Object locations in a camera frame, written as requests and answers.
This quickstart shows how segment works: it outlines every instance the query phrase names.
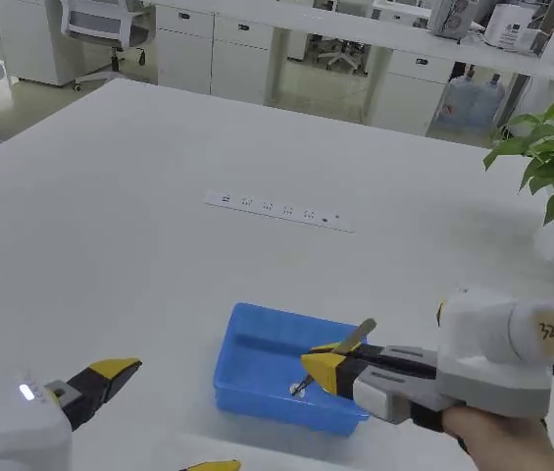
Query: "white cabinet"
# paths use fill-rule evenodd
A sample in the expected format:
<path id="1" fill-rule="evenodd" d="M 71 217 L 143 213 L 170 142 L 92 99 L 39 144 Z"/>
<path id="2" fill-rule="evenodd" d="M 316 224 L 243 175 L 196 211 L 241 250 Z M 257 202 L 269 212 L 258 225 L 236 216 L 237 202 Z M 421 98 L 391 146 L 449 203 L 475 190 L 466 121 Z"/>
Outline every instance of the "white cabinet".
<path id="1" fill-rule="evenodd" d="M 408 52 L 392 52 L 367 122 L 371 126 L 416 135 L 427 134 L 453 61 Z"/>
<path id="2" fill-rule="evenodd" d="M 210 94 L 213 35 L 213 15 L 158 6 L 158 83 Z"/>
<path id="3" fill-rule="evenodd" d="M 61 34 L 61 2 L 0 0 L 0 43 L 9 75 L 64 85 L 109 63 L 91 45 L 85 57 L 83 42 Z"/>
<path id="4" fill-rule="evenodd" d="M 265 104 L 275 74 L 273 35 L 271 26 L 216 17 L 211 94 Z"/>
<path id="5" fill-rule="evenodd" d="M 425 135 L 445 85 L 388 74 L 382 84 L 371 126 Z"/>
<path id="6" fill-rule="evenodd" d="M 208 95 L 212 44 L 204 37 L 157 31 L 159 84 Z"/>
<path id="7" fill-rule="evenodd" d="M 291 3 L 303 7 L 314 7 L 314 0 L 281 0 L 283 3 Z M 305 59 L 307 45 L 309 44 L 309 34 L 306 31 L 292 30 L 289 32 L 289 42 L 287 43 L 287 57 L 302 61 Z"/>
<path id="8" fill-rule="evenodd" d="M 263 105 L 269 67 L 266 49 L 214 41 L 211 94 Z"/>

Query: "human hand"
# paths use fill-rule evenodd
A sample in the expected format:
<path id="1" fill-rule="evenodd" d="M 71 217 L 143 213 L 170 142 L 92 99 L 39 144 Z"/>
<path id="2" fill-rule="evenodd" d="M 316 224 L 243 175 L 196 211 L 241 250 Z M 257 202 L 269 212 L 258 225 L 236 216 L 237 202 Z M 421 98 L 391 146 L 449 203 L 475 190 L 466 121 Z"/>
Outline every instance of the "human hand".
<path id="1" fill-rule="evenodd" d="M 464 441 L 479 471 L 554 471 L 553 445 L 538 420 L 451 407 L 442 425 L 447 434 Z"/>

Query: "drawer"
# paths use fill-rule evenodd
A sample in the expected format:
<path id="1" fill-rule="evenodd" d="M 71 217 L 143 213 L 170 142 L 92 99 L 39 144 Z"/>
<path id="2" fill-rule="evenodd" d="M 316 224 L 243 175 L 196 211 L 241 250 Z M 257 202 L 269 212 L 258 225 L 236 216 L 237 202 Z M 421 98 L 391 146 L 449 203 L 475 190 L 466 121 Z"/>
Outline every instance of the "drawer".
<path id="1" fill-rule="evenodd" d="M 387 71 L 403 77 L 447 83 L 454 65 L 453 61 L 446 59 L 394 51 Z"/>
<path id="2" fill-rule="evenodd" d="M 379 10 L 378 19 L 382 22 L 393 22 L 399 23 L 400 25 L 411 26 L 414 24 L 414 21 L 417 19 L 417 17 L 413 15 L 392 12 L 390 10 Z"/>
<path id="3" fill-rule="evenodd" d="M 388 74 L 370 125 L 415 135 L 427 134 L 446 85 Z"/>
<path id="4" fill-rule="evenodd" d="M 272 26 L 216 17 L 214 37 L 217 41 L 270 49 L 273 41 L 273 30 Z"/>
<path id="5" fill-rule="evenodd" d="M 214 41 L 211 94 L 263 105 L 269 70 L 269 51 Z"/>
<path id="6" fill-rule="evenodd" d="M 160 30 L 157 44 L 158 83 L 194 93 L 210 93 L 213 41 L 174 31 Z"/>
<path id="7" fill-rule="evenodd" d="M 179 8 L 157 6 L 157 29 L 211 39 L 214 36 L 214 16 Z"/>

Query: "floor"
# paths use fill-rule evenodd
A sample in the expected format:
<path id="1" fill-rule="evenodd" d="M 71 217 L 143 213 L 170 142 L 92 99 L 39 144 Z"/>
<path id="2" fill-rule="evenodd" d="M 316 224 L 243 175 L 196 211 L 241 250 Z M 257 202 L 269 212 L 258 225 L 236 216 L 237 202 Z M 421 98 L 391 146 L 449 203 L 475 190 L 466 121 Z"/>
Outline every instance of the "floor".
<path id="1" fill-rule="evenodd" d="M 122 71 L 132 78 L 156 83 L 157 66 L 151 59 L 156 55 L 150 54 L 146 65 L 141 67 L 137 64 L 137 54 L 138 51 L 125 53 L 121 63 Z M 327 71 L 322 62 L 316 62 L 314 54 L 309 56 L 302 63 L 290 60 L 284 63 L 273 106 L 361 124 L 369 79 L 362 74 L 353 75 L 339 65 Z M 8 139 L 29 128 L 100 85 L 84 84 L 82 91 L 74 92 L 70 86 L 60 88 L 17 78 L 1 80 L 0 138 Z M 436 127 L 431 128 L 429 136 L 488 146 L 485 136 L 461 135 L 453 130 Z"/>

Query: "finger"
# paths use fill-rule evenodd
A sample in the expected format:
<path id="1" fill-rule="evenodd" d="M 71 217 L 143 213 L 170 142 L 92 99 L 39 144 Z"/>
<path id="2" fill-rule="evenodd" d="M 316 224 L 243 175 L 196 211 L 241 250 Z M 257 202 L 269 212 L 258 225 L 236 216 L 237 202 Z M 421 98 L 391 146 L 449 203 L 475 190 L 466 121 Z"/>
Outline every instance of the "finger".
<path id="1" fill-rule="evenodd" d="M 488 440 L 500 434 L 497 417 L 471 407 L 451 407 L 442 415 L 444 431 L 465 442 Z"/>

